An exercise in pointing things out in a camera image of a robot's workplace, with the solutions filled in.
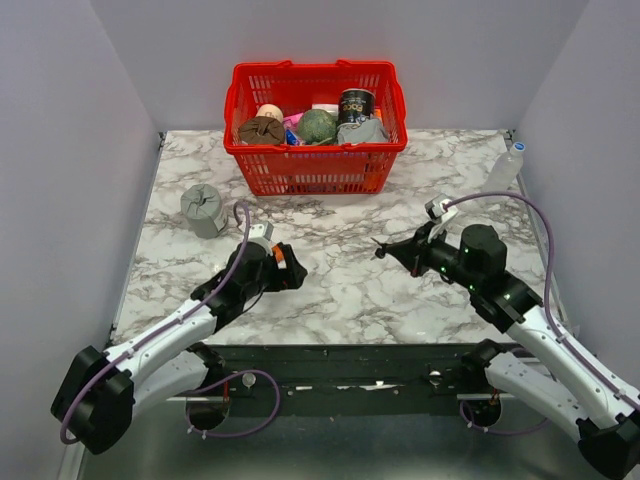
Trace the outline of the orange black padlock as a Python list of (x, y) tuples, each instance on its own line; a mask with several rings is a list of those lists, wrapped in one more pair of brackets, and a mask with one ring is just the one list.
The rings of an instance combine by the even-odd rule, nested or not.
[(282, 242), (272, 247), (272, 253), (279, 269), (288, 269), (290, 267), (291, 251), (291, 246)]

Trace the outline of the black head key bunch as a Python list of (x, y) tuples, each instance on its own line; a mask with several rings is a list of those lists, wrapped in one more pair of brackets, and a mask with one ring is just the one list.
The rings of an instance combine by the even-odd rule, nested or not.
[(384, 259), (389, 254), (390, 244), (386, 242), (378, 241), (373, 238), (374, 243), (376, 244), (376, 250), (374, 252), (374, 256), (378, 259)]

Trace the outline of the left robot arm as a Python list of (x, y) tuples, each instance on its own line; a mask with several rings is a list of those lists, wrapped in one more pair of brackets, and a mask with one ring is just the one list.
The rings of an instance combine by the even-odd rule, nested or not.
[(142, 406), (189, 390), (214, 393), (222, 380), (217, 365), (200, 360), (188, 373), (170, 379), (169, 373), (179, 370), (175, 358), (195, 360), (191, 346), (240, 317), (248, 301), (264, 293), (297, 290), (307, 275), (291, 245), (249, 240), (158, 324), (105, 351), (93, 346), (79, 351), (51, 405), (61, 423), (62, 443), (81, 443), (100, 454), (120, 440)]

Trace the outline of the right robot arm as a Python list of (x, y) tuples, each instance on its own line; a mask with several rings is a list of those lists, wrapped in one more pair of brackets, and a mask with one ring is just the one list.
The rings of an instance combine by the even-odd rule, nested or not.
[(460, 245), (432, 232), (428, 222), (412, 238), (383, 243), (414, 277), (429, 270), (465, 288), (476, 313), (525, 348), (549, 371), (540, 374), (513, 353), (484, 340), (460, 367), (469, 390), (489, 385), (520, 399), (562, 429), (583, 458), (608, 479), (623, 479), (639, 464), (639, 391), (606, 368), (558, 320), (542, 299), (506, 269), (507, 247), (493, 227), (465, 228)]

